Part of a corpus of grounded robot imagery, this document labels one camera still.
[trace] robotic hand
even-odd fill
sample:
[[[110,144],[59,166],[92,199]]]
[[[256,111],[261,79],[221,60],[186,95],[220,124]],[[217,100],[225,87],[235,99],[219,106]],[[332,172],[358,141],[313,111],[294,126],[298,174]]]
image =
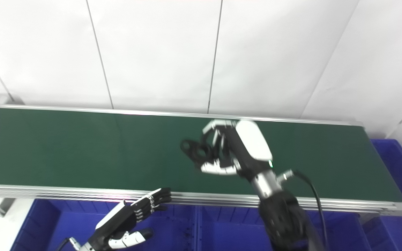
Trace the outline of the robotic hand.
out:
[[[212,145],[207,143],[213,135]],[[309,250],[324,250],[305,211],[281,183],[293,172],[276,177],[273,156],[258,125],[253,121],[212,120],[200,142],[183,140],[181,149],[203,173],[239,175],[248,180],[260,198],[259,214],[274,249],[290,250],[308,240]]]
[[[153,236],[153,230],[146,228],[130,233],[136,223],[147,219],[154,211],[165,211],[162,203],[172,201],[170,188],[161,188],[150,192],[127,205],[126,201],[117,204],[96,226],[96,231],[83,246],[69,238],[76,251],[111,251],[129,248],[142,243]]]

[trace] blue crate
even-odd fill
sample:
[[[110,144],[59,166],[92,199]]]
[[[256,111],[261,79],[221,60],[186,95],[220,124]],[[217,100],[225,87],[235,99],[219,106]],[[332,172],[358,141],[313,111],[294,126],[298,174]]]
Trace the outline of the blue crate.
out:
[[[395,139],[373,139],[392,178],[402,193],[402,147]],[[402,217],[382,216],[364,224],[373,251],[402,251]]]
[[[11,251],[54,251],[64,238],[86,243],[96,224],[116,205],[114,202],[78,200],[35,200]],[[195,208],[169,205],[155,212],[135,229],[153,228],[153,238],[128,251],[193,251],[195,249]],[[74,251],[66,245],[63,251]]]
[[[256,208],[199,207],[197,251],[272,251]],[[308,211],[321,235],[317,211]],[[324,212],[330,251],[371,251],[354,213]]]
[[[81,244],[116,203],[77,200],[35,200],[11,251],[53,251],[73,236]],[[320,230],[317,212],[308,212]],[[353,213],[324,212],[333,251],[370,251],[359,219]],[[271,250],[256,208],[169,205],[137,229],[152,227],[155,235],[129,251],[257,251]],[[72,251],[67,245],[63,251]]]

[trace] black robotic finger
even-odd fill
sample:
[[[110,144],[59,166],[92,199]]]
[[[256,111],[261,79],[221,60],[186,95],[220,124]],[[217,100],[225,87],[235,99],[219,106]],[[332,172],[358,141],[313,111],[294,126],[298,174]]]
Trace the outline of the black robotic finger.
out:
[[[137,232],[140,232],[140,234],[142,235],[142,237],[144,237],[145,240],[150,239],[154,235],[153,229],[150,227],[138,230]]]
[[[162,197],[159,198],[158,200],[155,200],[155,205],[159,205],[161,203],[169,203],[172,201],[172,197],[167,196],[167,197]]]
[[[141,208],[145,208],[147,205],[151,205],[150,199],[144,197],[131,204],[131,207],[133,207],[134,210],[140,210]]]

